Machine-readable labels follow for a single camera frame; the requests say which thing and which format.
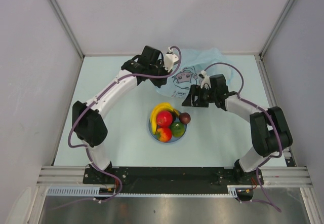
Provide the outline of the brown round fake fruit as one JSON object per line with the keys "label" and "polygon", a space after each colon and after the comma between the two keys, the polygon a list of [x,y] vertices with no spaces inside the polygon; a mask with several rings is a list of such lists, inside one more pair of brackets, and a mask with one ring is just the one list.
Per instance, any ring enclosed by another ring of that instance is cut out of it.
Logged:
{"label": "brown round fake fruit", "polygon": [[179,114],[179,120],[182,124],[189,124],[191,121],[191,116],[189,113],[180,113]]}

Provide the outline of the yellow fake banana bunch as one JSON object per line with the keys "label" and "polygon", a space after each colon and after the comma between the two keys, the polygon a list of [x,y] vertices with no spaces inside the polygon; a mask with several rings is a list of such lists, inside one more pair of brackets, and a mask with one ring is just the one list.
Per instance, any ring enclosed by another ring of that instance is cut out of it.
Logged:
{"label": "yellow fake banana bunch", "polygon": [[158,104],[152,111],[151,111],[151,115],[150,115],[150,123],[151,123],[151,131],[153,133],[153,135],[156,134],[157,131],[157,122],[156,122],[156,116],[158,115],[159,112],[163,111],[163,110],[169,110],[172,113],[175,113],[176,116],[180,115],[180,112],[175,109],[174,107],[172,107],[172,105],[168,102],[163,102]]}

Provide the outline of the red fake fruit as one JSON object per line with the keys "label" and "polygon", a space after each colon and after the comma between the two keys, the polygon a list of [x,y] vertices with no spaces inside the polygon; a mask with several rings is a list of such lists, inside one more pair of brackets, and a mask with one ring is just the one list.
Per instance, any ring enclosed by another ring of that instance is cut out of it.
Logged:
{"label": "red fake fruit", "polygon": [[169,127],[173,122],[173,115],[170,111],[162,110],[156,116],[156,123],[160,127]]}

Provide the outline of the green yellow fake citrus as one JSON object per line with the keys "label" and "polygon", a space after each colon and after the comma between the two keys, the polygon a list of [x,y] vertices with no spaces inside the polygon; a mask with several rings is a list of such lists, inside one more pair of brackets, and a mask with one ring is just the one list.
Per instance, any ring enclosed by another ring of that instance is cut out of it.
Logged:
{"label": "green yellow fake citrus", "polygon": [[174,137],[182,137],[183,134],[185,133],[186,127],[181,122],[173,122],[170,125],[170,129]]}

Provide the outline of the orange fake persimmon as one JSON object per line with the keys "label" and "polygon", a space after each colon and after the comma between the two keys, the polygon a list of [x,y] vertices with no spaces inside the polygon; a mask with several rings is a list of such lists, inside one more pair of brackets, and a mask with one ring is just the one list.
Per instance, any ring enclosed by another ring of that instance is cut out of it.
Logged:
{"label": "orange fake persimmon", "polygon": [[155,135],[160,142],[169,142],[173,136],[171,129],[168,127],[158,128]]}

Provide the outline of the light blue printed plastic bag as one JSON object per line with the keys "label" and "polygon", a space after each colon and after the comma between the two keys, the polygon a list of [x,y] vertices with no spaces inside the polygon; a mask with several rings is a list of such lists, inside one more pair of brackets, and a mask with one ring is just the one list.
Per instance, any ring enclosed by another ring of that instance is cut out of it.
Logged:
{"label": "light blue printed plastic bag", "polygon": [[180,68],[167,78],[167,83],[157,88],[157,93],[174,98],[185,98],[191,85],[200,85],[203,79],[199,77],[202,70],[210,67],[207,74],[210,76],[223,74],[226,84],[229,85],[234,69],[227,65],[214,65],[217,62],[230,63],[229,60],[216,48],[208,50],[183,49]]}

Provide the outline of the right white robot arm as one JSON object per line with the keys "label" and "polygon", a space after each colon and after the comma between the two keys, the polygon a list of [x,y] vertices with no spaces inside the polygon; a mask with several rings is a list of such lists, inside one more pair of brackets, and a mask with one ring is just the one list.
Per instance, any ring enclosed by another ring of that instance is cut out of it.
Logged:
{"label": "right white robot arm", "polygon": [[230,92],[225,76],[201,74],[200,85],[191,85],[184,107],[208,107],[213,103],[217,108],[236,114],[250,124],[252,147],[234,163],[233,177],[239,184],[247,183],[257,168],[272,158],[282,156],[282,151],[293,143],[284,112],[278,106],[260,107],[237,92]]}

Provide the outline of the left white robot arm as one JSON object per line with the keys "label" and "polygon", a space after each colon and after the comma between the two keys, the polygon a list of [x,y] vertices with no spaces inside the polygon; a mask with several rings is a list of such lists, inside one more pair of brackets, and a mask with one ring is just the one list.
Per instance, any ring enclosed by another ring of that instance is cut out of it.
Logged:
{"label": "left white robot arm", "polygon": [[161,87],[173,71],[180,56],[169,48],[163,54],[150,46],[145,46],[140,55],[126,61],[116,77],[97,95],[86,102],[77,101],[72,106],[72,128],[68,135],[68,145],[72,134],[81,140],[78,147],[86,149],[90,164],[95,168],[94,177],[100,183],[111,180],[109,169],[111,160],[105,152],[103,142],[108,135],[104,119],[112,107],[126,93],[137,87],[141,82],[150,80],[156,87]]}

